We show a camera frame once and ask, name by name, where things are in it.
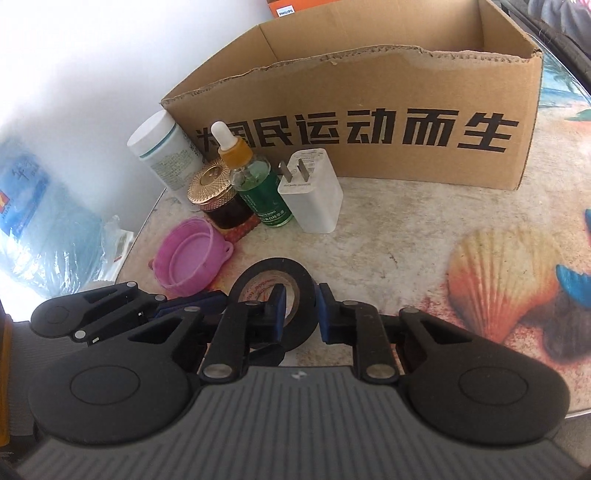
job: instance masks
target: philips label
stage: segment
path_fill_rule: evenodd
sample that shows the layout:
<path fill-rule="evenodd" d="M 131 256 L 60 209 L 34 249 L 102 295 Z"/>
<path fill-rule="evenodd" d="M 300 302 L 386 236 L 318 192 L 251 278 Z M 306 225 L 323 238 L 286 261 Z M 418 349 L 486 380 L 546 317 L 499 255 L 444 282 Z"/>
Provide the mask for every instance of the philips label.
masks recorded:
<path fill-rule="evenodd" d="M 277 15 L 279 15 L 280 17 L 283 17 L 285 15 L 289 15 L 292 13 L 295 13 L 293 5 L 287 5 L 287 7 L 277 9 Z"/>

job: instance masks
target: roll of black electrical tape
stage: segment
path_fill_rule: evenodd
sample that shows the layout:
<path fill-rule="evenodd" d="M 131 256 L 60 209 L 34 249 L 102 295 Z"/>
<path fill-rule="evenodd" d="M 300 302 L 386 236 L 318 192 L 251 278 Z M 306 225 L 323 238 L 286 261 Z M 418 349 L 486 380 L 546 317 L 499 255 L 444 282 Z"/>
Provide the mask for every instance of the roll of black electrical tape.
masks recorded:
<path fill-rule="evenodd" d="M 232 286 L 230 301 L 266 301 L 273 286 L 287 289 L 287 309 L 281 346 L 299 347 L 316 329 L 316 285 L 308 271 L 289 258 L 267 258 L 249 267 Z"/>

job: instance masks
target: red and yellow logo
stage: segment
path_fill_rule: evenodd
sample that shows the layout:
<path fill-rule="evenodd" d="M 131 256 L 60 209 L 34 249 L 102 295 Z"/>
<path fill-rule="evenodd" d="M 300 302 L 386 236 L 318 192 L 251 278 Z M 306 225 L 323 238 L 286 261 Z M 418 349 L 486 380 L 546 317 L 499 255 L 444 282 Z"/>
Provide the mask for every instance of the red and yellow logo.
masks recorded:
<path fill-rule="evenodd" d="M 6 205 L 10 202 L 10 198 L 8 198 L 4 192 L 0 192 L 0 213 L 4 213 L 4 209 Z"/>

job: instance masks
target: dropper bottle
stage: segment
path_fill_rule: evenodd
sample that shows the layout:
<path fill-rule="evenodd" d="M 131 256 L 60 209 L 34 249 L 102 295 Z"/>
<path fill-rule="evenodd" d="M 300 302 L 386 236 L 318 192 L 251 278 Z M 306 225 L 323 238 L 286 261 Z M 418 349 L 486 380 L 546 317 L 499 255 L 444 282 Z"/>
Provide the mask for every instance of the dropper bottle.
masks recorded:
<path fill-rule="evenodd" d="M 220 144 L 220 157 L 230 168 L 230 183 L 261 222 L 273 227 L 289 222 L 293 215 L 277 192 L 279 177 L 264 155 L 254 154 L 224 122 L 215 122 L 211 132 Z"/>

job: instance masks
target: gray gripper base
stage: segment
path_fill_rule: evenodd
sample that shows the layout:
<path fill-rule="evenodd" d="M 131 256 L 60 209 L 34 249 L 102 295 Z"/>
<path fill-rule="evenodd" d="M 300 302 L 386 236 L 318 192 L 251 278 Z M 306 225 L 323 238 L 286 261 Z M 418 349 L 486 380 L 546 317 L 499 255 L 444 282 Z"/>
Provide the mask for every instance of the gray gripper base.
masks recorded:
<path fill-rule="evenodd" d="M 470 447 L 432 432 L 393 388 L 349 367 L 251 367 L 206 387 L 177 423 L 131 445 L 46 441 L 25 480 L 572 480 L 582 468 L 549 440 Z"/>

